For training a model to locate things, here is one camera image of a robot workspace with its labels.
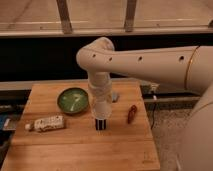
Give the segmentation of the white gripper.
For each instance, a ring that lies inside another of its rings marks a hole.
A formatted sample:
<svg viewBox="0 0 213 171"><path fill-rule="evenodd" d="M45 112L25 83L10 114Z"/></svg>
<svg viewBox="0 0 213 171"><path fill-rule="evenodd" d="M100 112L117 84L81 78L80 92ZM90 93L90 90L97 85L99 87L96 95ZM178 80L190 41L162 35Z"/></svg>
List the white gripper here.
<svg viewBox="0 0 213 171"><path fill-rule="evenodd" d="M88 83L90 93L96 97L105 97L111 94L112 85L107 83L102 86L95 86L92 83Z"/></svg>

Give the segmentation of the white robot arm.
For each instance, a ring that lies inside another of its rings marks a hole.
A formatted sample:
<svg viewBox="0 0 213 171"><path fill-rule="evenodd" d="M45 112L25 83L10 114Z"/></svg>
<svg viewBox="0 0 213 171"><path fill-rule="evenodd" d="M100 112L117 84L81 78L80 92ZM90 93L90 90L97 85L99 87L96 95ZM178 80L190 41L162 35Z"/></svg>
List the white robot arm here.
<svg viewBox="0 0 213 171"><path fill-rule="evenodd" d="M76 60L88 74L92 113L98 122L112 114L112 73L199 94L180 141L176 166L177 171L213 171L213 46L117 51L110 39L101 37L79 49Z"/></svg>

